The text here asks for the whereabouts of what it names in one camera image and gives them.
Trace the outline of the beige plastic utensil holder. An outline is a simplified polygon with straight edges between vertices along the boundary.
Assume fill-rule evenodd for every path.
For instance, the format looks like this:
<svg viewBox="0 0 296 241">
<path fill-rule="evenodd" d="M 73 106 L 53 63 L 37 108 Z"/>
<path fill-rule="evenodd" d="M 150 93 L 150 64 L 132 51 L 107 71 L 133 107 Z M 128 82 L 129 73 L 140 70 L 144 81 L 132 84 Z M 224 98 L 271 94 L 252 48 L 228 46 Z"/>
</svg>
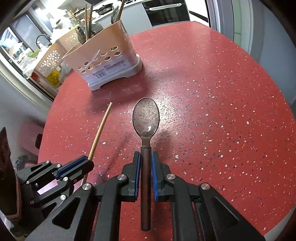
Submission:
<svg viewBox="0 0 296 241">
<path fill-rule="evenodd" d="M 84 44 L 78 43 L 63 61 L 79 74 L 92 90 L 119 78 L 129 78 L 142 70 L 142 60 L 121 20 L 107 26 Z"/>
</svg>

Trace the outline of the dark handled steel spoon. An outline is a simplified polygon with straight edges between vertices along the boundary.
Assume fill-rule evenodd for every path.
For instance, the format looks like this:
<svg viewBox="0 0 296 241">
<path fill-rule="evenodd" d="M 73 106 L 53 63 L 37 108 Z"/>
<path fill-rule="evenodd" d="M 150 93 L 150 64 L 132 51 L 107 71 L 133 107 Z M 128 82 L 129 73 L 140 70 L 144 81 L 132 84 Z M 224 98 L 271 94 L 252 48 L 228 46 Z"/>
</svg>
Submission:
<svg viewBox="0 0 296 241">
<path fill-rule="evenodd" d="M 119 6 L 117 6 L 111 14 L 111 23 L 112 24 L 114 24 L 116 22 L 118 11 L 119 11 Z"/>
</svg>

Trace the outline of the beige perforated storage cart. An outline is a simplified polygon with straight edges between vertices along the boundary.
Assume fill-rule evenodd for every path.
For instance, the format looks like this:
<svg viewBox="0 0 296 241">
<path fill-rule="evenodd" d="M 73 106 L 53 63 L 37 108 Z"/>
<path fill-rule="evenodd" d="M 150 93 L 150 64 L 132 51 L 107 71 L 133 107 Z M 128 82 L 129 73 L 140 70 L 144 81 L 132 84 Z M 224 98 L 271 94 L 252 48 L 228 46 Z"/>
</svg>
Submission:
<svg viewBox="0 0 296 241">
<path fill-rule="evenodd" d="M 28 75 L 36 80 L 48 94 L 56 96 L 62 84 L 60 74 L 63 57 L 79 43 L 77 27 L 53 30 L 50 43 L 51 45 L 41 48 L 36 59 L 30 63 Z"/>
</svg>

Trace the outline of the blue patterned wooden chopstick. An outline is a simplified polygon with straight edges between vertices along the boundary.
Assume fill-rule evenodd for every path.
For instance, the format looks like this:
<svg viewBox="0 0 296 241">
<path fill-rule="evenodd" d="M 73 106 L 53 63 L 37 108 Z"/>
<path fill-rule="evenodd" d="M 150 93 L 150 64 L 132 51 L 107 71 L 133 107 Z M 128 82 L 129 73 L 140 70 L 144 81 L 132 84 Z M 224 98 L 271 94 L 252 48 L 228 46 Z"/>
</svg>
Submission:
<svg viewBox="0 0 296 241">
<path fill-rule="evenodd" d="M 89 161 L 92 161 L 93 160 L 93 157 L 94 157 L 94 154 L 95 154 L 95 151 L 96 151 L 96 148 L 97 148 L 97 145 L 98 145 L 98 142 L 99 142 L 99 138 L 101 136 L 101 133 L 102 133 L 102 130 L 104 128 L 104 125 L 106 123 L 106 120 L 108 118 L 108 115 L 110 113 L 110 110 L 111 110 L 111 107 L 112 107 L 112 102 L 109 103 L 108 105 L 108 108 L 103 116 L 103 119 L 97 129 L 97 133 L 96 133 L 96 136 L 94 138 L 94 141 L 92 143 L 92 146 L 91 146 L 91 149 L 90 149 L 90 152 L 89 152 L 89 155 L 88 155 L 88 160 Z"/>
</svg>

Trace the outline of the brown handled metal spoon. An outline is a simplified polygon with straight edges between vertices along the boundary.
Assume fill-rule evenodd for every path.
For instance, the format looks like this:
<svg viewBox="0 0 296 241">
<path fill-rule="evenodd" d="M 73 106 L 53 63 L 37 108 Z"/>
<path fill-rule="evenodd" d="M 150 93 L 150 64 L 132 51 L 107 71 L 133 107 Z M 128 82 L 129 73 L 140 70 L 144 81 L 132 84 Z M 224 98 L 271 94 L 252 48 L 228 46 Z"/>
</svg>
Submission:
<svg viewBox="0 0 296 241">
<path fill-rule="evenodd" d="M 103 27 L 100 23 L 92 23 L 91 24 L 91 33 L 92 35 L 96 35 L 103 30 Z"/>
</svg>

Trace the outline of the black built-in oven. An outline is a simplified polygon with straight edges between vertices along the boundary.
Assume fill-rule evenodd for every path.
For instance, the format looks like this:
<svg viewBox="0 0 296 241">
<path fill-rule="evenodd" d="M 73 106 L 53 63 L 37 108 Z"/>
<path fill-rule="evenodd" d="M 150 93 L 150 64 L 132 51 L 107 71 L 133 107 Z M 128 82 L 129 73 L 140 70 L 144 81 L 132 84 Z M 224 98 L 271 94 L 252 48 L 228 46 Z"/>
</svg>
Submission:
<svg viewBox="0 0 296 241">
<path fill-rule="evenodd" d="M 184 0 L 142 1 L 153 27 L 190 20 Z"/>
</svg>

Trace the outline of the black wok on stove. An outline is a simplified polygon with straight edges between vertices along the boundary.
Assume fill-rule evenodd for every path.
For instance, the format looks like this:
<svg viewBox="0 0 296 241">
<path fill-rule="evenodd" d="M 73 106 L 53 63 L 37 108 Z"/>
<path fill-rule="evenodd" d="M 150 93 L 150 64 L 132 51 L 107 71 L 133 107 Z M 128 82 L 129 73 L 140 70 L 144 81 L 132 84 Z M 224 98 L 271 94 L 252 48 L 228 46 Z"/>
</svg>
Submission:
<svg viewBox="0 0 296 241">
<path fill-rule="evenodd" d="M 95 9 L 94 12 L 102 16 L 110 11 L 113 11 L 113 9 L 114 9 L 113 3 L 110 3 L 110 4 L 102 5 L 99 9 Z"/>
</svg>

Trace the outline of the plain wooden chopstick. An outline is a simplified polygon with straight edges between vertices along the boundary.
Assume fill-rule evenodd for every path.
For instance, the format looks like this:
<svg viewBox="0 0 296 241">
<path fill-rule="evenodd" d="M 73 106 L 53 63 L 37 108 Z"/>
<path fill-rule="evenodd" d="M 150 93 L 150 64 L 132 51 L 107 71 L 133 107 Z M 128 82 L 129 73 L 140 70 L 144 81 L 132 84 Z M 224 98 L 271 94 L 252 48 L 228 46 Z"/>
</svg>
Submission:
<svg viewBox="0 0 296 241">
<path fill-rule="evenodd" d="M 89 21 L 88 21 L 88 39 L 92 36 L 92 13 L 93 13 L 93 5 L 90 6 L 90 14 L 89 14 Z"/>
</svg>

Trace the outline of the grey handled metal spoon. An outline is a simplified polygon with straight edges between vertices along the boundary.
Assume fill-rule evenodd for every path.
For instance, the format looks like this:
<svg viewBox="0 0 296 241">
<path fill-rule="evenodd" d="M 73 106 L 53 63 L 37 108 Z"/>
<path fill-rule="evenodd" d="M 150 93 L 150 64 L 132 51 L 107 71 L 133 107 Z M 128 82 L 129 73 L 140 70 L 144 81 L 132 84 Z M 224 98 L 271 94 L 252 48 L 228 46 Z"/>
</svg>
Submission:
<svg viewBox="0 0 296 241">
<path fill-rule="evenodd" d="M 151 230 L 152 149 L 151 138 L 159 127 L 159 109 L 155 101 L 144 97 L 134 106 L 132 124 L 142 140 L 140 148 L 140 222 L 141 230 Z"/>
</svg>

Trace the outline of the black handled metal spoon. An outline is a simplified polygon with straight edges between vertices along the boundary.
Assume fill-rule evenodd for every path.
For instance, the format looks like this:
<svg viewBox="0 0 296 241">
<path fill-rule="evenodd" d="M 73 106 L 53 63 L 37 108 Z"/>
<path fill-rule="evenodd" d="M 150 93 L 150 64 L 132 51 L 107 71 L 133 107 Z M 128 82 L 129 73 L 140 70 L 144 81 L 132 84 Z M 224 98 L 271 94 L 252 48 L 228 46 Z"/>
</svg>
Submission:
<svg viewBox="0 0 296 241">
<path fill-rule="evenodd" d="M 84 44 L 86 42 L 86 30 L 85 27 L 78 27 L 78 41 L 81 44 Z"/>
</svg>

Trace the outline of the tan wooden chopstick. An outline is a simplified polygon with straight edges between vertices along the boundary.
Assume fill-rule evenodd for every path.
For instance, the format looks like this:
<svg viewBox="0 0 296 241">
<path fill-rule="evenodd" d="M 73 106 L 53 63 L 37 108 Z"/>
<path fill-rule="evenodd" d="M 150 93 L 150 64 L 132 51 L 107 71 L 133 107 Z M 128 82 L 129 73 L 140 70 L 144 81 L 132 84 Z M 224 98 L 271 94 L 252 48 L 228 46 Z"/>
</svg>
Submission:
<svg viewBox="0 0 296 241">
<path fill-rule="evenodd" d="M 121 6 L 120 6 L 120 8 L 119 8 L 119 10 L 118 10 L 118 13 L 117 13 L 116 21 L 119 21 L 119 20 L 120 20 L 120 18 L 121 18 L 121 14 L 122 14 L 122 12 L 123 12 L 123 7 L 124 7 L 124 5 L 125 5 L 125 0 L 122 0 L 122 1 L 121 1 Z"/>
</svg>

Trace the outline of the pink plastic stool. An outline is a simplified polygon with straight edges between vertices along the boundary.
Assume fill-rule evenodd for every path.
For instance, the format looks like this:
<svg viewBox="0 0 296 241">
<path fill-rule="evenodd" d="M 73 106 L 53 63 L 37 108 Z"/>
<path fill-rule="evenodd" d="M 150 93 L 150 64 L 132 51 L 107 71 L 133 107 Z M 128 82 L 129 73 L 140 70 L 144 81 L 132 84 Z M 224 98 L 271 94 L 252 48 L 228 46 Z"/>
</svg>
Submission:
<svg viewBox="0 0 296 241">
<path fill-rule="evenodd" d="M 29 156 L 29 162 L 38 163 L 44 128 L 36 123 L 25 121 L 22 123 L 18 135 L 18 144 Z"/>
</svg>

